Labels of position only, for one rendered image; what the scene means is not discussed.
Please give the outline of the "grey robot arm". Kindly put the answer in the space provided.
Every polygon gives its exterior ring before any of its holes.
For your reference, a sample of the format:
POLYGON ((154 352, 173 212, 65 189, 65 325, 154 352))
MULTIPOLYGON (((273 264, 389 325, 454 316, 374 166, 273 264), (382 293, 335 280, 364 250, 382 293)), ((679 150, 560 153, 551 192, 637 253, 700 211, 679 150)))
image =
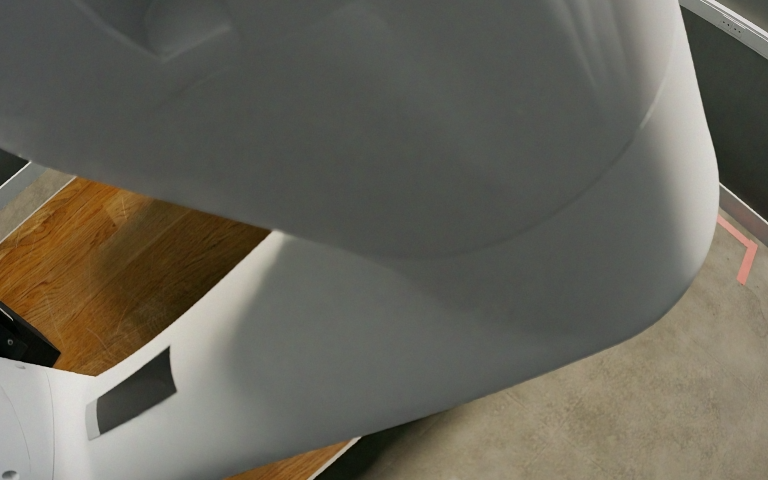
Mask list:
POLYGON ((95 378, 0 357, 0 480, 223 480, 534 379, 665 316, 719 204, 678 0, 0 0, 0 148, 273 231, 95 378))

